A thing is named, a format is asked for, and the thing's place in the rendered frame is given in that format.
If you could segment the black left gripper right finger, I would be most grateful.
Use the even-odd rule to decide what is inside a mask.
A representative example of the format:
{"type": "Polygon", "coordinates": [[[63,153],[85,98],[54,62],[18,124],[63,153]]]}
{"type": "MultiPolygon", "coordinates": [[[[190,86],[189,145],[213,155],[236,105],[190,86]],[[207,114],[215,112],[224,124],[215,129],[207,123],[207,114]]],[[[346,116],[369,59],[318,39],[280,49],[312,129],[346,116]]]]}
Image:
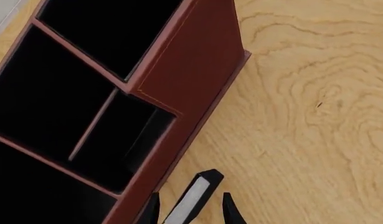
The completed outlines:
{"type": "Polygon", "coordinates": [[[223,193],[222,212],[224,224],[247,224],[229,192],[223,193]]]}

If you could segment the red-brown desk caddy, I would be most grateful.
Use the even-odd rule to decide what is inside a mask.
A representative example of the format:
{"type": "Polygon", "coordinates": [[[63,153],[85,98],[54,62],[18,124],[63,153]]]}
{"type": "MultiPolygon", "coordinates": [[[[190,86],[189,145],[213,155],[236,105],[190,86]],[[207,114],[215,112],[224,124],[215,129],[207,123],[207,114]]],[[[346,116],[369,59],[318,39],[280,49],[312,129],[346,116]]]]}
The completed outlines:
{"type": "Polygon", "coordinates": [[[249,56],[234,0],[40,0],[0,63],[0,224],[142,224],[249,56]]]}

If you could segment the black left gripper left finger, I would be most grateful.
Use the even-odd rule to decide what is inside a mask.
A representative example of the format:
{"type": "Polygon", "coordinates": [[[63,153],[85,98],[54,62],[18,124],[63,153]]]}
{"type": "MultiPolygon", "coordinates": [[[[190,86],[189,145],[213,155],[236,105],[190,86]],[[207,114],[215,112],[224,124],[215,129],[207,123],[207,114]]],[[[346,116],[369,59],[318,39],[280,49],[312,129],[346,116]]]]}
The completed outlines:
{"type": "Polygon", "coordinates": [[[159,193],[154,192],[142,214],[142,224],[158,224],[160,209],[159,193]]]}

